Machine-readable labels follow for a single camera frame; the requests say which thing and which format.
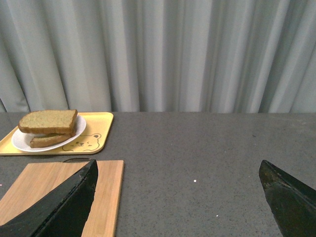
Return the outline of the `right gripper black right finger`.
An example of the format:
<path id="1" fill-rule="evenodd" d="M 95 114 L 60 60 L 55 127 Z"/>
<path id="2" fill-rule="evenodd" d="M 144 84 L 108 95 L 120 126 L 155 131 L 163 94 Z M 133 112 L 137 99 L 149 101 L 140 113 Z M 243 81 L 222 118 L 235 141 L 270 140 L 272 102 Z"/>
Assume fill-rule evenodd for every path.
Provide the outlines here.
<path id="1" fill-rule="evenodd" d="M 316 235 L 316 191 L 267 160 L 259 178 L 266 201 L 284 237 Z"/>

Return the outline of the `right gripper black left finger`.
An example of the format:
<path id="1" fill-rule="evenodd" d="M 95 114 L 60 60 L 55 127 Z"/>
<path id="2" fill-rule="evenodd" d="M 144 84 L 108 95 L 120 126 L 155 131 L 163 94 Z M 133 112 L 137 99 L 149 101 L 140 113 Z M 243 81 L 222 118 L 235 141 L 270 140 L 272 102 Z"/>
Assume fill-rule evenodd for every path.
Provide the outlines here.
<path id="1" fill-rule="evenodd" d="M 91 160 L 0 227 L 2 237 L 80 237 L 91 211 L 98 165 Z"/>

